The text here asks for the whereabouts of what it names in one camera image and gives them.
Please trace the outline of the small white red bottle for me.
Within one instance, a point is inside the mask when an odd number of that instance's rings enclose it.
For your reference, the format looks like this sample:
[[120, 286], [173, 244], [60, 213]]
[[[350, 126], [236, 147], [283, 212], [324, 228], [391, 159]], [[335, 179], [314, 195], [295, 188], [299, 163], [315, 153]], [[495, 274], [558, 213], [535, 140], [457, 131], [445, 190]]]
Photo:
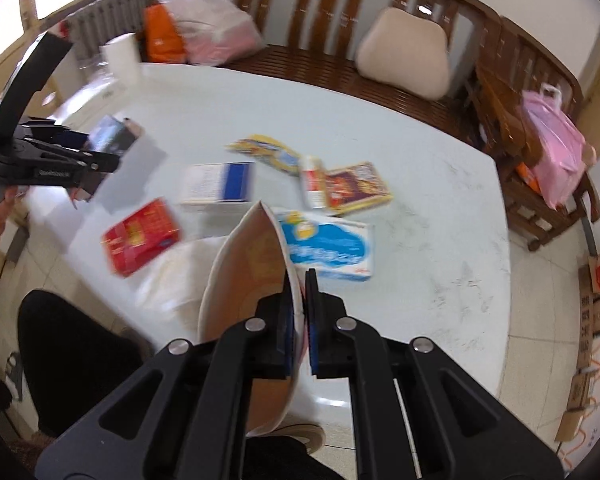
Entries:
[[306, 204], [311, 209], [326, 209], [327, 195], [322, 162], [314, 156], [299, 159], [299, 176]]

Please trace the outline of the blue white medicine box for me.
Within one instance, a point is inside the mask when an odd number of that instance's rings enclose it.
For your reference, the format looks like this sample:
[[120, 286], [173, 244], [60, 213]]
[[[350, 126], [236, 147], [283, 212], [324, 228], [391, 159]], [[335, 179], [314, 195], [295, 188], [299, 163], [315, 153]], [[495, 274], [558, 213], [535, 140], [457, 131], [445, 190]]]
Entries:
[[180, 203], [192, 206], [249, 203], [253, 177], [253, 162], [190, 166], [182, 177]]

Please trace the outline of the cardboard boxes on floor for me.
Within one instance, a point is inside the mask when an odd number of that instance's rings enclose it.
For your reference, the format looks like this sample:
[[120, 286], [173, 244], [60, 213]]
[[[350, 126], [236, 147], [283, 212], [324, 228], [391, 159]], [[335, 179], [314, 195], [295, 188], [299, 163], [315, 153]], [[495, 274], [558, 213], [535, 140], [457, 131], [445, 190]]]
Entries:
[[571, 378], [567, 406], [555, 440], [577, 437], [585, 416], [600, 405], [600, 254], [589, 256], [578, 270], [580, 336], [577, 373]]

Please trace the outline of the person's black trouser leg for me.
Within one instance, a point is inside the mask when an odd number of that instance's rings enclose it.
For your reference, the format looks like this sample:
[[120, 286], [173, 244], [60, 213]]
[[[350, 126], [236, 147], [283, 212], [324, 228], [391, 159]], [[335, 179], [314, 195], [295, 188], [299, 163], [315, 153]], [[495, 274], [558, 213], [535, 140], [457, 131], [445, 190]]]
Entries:
[[57, 438], [155, 354], [132, 328], [107, 330], [43, 289], [21, 301], [17, 338], [38, 430]]

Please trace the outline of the blue white tissue pack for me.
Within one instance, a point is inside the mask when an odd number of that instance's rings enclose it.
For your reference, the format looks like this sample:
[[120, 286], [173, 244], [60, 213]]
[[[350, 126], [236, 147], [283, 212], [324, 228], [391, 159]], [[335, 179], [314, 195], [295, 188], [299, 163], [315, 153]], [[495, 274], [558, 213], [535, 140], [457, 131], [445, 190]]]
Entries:
[[374, 270], [374, 230], [366, 223], [274, 208], [291, 261], [330, 278], [366, 281]]

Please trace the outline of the yellow blue snack wrapper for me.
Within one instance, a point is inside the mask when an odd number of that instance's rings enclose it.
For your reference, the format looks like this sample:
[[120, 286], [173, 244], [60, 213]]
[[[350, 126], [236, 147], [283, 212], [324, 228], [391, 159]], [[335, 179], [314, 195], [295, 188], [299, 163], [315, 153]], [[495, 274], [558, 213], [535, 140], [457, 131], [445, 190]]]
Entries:
[[269, 136], [254, 134], [227, 144], [226, 148], [235, 153], [259, 159], [268, 166], [298, 177], [300, 155], [287, 145]]

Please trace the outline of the red snack box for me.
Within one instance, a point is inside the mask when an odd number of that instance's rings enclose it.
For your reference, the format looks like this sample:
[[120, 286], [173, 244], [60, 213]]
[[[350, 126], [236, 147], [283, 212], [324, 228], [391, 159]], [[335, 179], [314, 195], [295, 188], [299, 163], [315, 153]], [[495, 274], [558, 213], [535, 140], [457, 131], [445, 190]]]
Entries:
[[102, 246], [114, 273], [127, 278], [180, 239], [170, 208], [156, 198], [110, 228]]

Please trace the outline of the dark snack packet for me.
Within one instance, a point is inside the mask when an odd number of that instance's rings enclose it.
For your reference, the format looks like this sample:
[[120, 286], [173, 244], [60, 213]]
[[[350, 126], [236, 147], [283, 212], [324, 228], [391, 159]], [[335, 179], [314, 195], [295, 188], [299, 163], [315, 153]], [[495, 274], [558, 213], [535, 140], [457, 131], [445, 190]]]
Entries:
[[143, 133], [143, 127], [131, 118], [119, 120], [107, 115], [88, 134], [84, 148], [122, 157]]

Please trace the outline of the orange plastic bag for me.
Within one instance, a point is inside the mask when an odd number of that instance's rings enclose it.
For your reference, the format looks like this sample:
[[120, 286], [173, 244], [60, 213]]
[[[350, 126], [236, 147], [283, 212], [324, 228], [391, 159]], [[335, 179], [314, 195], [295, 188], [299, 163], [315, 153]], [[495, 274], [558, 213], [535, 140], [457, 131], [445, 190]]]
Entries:
[[147, 59], [153, 63], [185, 64], [184, 41], [171, 15], [161, 3], [145, 9], [145, 46]]

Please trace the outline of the brown yellow snack bag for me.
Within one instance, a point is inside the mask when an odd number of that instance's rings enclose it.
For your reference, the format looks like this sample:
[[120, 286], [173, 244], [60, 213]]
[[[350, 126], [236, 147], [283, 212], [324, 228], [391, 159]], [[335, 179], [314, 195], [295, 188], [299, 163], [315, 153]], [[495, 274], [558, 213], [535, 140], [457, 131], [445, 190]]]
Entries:
[[328, 209], [336, 216], [389, 203], [387, 183], [371, 162], [328, 170], [325, 174]]

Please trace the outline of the white paper towel roll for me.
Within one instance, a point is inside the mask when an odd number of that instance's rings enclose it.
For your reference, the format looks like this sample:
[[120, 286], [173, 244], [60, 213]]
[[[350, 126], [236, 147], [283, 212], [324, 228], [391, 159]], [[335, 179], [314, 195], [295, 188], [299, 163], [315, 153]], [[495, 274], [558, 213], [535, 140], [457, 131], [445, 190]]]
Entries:
[[142, 76], [142, 62], [134, 32], [110, 39], [100, 47], [100, 53], [112, 76], [125, 87], [138, 83]]

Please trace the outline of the pink bag on chair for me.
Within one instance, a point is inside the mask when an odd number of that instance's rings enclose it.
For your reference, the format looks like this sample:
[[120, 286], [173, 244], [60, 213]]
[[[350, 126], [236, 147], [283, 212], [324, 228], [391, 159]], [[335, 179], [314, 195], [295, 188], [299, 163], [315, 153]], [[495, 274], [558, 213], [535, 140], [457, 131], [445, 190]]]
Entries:
[[516, 171], [550, 208], [565, 206], [585, 169], [596, 163], [596, 151], [562, 110], [562, 90], [541, 84], [540, 91], [524, 90], [521, 97], [522, 124], [541, 149], [532, 166], [521, 162]]

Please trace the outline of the wooden bench sofa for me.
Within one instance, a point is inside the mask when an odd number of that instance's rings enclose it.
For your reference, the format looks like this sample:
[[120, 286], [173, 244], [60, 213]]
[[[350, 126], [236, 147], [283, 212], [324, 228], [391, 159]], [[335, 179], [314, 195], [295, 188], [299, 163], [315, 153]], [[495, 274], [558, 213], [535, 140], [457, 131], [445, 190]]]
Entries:
[[[562, 108], [576, 116], [582, 91], [576, 76], [546, 47], [480, 0], [235, 0], [254, 19], [266, 46], [230, 63], [232, 70], [288, 79], [350, 94], [411, 116], [450, 136], [471, 135], [469, 115], [478, 78], [495, 78], [514, 98], [552, 84]], [[379, 14], [396, 8], [437, 33], [434, 57], [450, 70], [443, 96], [425, 99], [368, 80], [354, 58]]]

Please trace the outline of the white radiator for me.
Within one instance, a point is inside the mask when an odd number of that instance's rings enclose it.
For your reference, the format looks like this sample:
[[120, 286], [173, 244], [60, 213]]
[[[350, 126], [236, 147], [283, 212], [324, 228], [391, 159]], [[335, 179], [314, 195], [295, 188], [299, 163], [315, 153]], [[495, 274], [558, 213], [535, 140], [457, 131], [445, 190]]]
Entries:
[[100, 48], [109, 40], [141, 32], [149, 0], [95, 0], [69, 14], [65, 25], [68, 40], [80, 67], [96, 62]]

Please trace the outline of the white paper bowl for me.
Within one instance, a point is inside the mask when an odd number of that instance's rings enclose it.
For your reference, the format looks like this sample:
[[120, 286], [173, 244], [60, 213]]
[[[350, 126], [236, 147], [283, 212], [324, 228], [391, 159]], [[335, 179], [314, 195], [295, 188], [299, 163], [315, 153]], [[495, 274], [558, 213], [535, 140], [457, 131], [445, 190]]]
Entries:
[[198, 315], [197, 340], [218, 339], [230, 326], [256, 315], [260, 299], [290, 283], [294, 334], [291, 373], [284, 380], [253, 382], [247, 422], [250, 437], [275, 430], [289, 411], [304, 355], [304, 314], [298, 274], [274, 211], [257, 202], [230, 232], [215, 257]]

